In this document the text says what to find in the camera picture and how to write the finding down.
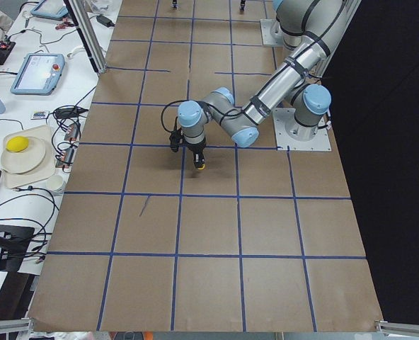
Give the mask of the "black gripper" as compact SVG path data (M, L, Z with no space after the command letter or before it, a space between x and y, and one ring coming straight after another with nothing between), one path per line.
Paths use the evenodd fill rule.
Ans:
M204 137L198 143L187 143L188 149L193 153L193 164L196 169L204 169L205 168L205 160L203 151L206 147L206 138Z

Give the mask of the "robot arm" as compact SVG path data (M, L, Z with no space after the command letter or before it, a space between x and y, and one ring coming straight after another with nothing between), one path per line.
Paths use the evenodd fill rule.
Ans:
M281 0L272 2L285 48L293 51L301 43L306 23L311 12L319 2L320 0Z
M274 1L272 3L286 48L291 50L268 81L240 109L230 90L220 87L199 101L179 101L170 131L170 148L186 147L197 169L205 167L205 125L216 122L239 147L251 146L258 126L283 100L298 98L297 127L315 131L331 104L324 86L305 82L311 69L330 57L343 37L347 23L344 1Z

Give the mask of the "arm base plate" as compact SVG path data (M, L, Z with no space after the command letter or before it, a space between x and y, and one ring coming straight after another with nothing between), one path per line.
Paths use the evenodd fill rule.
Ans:
M276 19L261 19L260 29L263 45L266 47L282 47L283 38L280 23Z
M272 112L278 150L301 152L330 152L328 130L321 118L318 125L304 127L294 116L294 108L276 108Z

